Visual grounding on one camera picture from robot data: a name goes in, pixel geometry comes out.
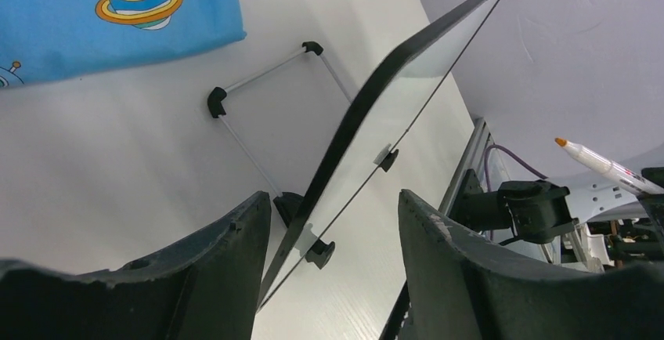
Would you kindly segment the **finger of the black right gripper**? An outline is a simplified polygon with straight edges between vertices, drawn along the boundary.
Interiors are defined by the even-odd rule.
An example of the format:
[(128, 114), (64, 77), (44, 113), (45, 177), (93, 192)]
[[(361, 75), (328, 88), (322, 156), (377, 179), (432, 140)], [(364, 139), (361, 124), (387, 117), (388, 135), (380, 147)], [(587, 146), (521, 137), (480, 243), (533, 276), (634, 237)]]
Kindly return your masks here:
[[(663, 187), (663, 167), (643, 168), (641, 174), (644, 178)], [(663, 195), (649, 194), (638, 197), (639, 203), (646, 211), (648, 218), (654, 226), (654, 233), (659, 240), (663, 239)]]

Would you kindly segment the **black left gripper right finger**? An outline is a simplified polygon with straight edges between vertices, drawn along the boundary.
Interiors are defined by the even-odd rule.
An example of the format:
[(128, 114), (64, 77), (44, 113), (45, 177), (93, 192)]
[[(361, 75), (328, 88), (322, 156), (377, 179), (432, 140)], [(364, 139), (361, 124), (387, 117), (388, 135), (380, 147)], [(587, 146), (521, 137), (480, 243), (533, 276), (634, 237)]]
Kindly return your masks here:
[(663, 266), (588, 273), (518, 254), (399, 194), (399, 236), (421, 339), (660, 339)]

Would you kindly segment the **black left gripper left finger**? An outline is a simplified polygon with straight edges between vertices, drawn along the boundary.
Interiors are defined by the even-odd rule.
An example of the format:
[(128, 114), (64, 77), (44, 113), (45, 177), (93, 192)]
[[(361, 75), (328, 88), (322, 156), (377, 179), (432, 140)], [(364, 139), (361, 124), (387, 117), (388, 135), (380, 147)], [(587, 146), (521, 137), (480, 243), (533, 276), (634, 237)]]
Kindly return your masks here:
[(258, 191), (120, 269), (73, 275), (1, 262), (4, 339), (249, 339), (271, 227)]

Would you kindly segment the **white marker pen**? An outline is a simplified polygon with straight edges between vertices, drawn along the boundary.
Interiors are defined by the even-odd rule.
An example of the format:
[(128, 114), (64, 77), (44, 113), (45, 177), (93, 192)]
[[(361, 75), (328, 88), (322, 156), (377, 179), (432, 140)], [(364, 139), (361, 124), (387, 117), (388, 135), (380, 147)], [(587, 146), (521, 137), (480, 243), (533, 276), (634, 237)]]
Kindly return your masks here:
[(573, 143), (562, 138), (555, 138), (554, 141), (573, 160), (635, 196), (663, 194), (663, 188), (660, 185), (613, 160), (601, 156), (582, 144)]

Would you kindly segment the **black framed whiteboard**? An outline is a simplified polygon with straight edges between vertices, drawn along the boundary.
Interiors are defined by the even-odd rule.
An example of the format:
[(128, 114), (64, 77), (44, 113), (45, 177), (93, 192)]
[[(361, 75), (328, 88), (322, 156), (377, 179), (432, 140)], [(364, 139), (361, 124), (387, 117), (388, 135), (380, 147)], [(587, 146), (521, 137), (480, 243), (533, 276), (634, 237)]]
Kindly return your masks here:
[(273, 198), (287, 231), (258, 295), (265, 305), (302, 260), (323, 268), (334, 252), (322, 235), (378, 171), (388, 171), (399, 143), (500, 0), (466, 0), (397, 45), (367, 78), (304, 194)]

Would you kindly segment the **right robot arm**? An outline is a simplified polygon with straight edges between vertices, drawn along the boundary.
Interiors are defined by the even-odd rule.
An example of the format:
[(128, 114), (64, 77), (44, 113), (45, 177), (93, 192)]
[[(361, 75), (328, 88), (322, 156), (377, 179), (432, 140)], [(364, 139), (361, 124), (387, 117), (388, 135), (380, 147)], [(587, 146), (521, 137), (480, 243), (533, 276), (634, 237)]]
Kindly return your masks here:
[[(601, 175), (619, 192), (635, 197), (661, 197), (663, 185), (602, 157), (585, 146), (556, 138), (556, 144), (572, 159)], [(460, 191), (451, 204), (448, 216), (476, 233), (509, 229), (512, 237), (501, 241), (549, 244), (556, 237), (574, 233), (576, 227), (593, 216), (582, 215), (572, 207), (574, 194), (543, 175), (536, 181), (506, 181), (495, 191)]]

